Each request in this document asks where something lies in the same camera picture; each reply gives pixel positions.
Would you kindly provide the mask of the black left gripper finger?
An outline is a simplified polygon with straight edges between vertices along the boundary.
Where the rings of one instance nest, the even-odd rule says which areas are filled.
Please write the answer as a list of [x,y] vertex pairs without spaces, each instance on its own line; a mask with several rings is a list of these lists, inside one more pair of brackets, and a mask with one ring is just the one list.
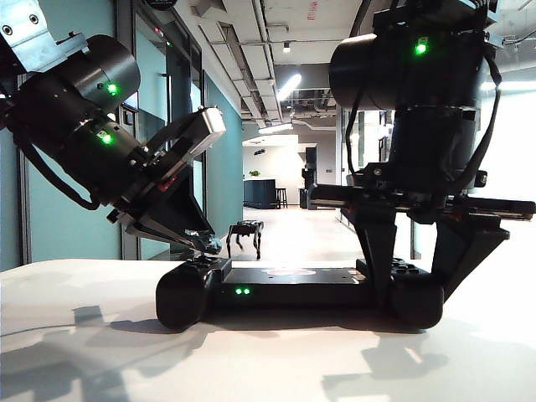
[[209,254],[220,252],[220,240],[193,195],[192,175],[178,175],[165,191],[155,187],[147,195],[146,201],[147,207],[142,212],[142,218],[202,219],[204,250],[201,252]]
[[204,221],[201,219],[140,218],[123,219],[125,231],[150,240],[204,250]]

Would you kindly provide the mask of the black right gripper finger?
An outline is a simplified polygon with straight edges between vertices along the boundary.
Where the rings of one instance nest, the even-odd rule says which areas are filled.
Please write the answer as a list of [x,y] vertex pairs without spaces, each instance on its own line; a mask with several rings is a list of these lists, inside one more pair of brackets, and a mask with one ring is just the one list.
[[500,219],[442,219],[436,223],[437,239],[431,273],[441,283],[446,302],[461,282],[510,233]]
[[388,300],[397,231],[395,216],[394,209],[356,209],[353,220],[378,307],[384,307]]

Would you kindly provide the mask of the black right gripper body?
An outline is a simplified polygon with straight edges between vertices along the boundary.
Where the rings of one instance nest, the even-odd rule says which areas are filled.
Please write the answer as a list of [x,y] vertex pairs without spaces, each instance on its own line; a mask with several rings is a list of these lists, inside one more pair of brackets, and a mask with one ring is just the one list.
[[394,209],[418,224],[436,225],[442,219],[530,220],[531,201],[472,198],[467,192],[484,184],[487,173],[475,167],[434,171],[394,164],[369,164],[347,186],[314,184],[308,201],[316,206],[334,206],[349,213],[356,209]]

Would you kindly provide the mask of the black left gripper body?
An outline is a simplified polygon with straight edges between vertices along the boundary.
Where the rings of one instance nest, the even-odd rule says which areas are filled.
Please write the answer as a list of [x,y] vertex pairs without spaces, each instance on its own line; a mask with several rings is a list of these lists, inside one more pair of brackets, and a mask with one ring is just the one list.
[[147,207],[147,195],[159,187],[165,191],[178,175],[192,175],[192,161],[198,155],[198,146],[193,142],[175,142],[165,150],[160,144],[148,142],[140,155],[129,159],[129,167],[136,174],[136,181],[114,204],[108,215],[112,222],[123,219],[140,219]]

